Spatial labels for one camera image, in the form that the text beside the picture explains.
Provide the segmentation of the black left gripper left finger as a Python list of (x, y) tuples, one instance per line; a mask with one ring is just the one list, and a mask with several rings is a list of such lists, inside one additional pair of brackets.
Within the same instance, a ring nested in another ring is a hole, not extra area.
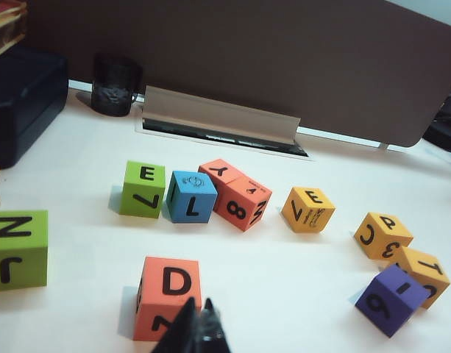
[(167, 332), (162, 336), (153, 353), (200, 352), (198, 341), (199, 317), (194, 297), (182, 306)]

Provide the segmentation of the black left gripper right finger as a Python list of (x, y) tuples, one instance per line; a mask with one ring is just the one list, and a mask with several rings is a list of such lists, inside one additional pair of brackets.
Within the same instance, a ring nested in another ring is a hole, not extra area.
[(199, 352), (230, 353), (221, 320), (210, 298), (199, 317)]

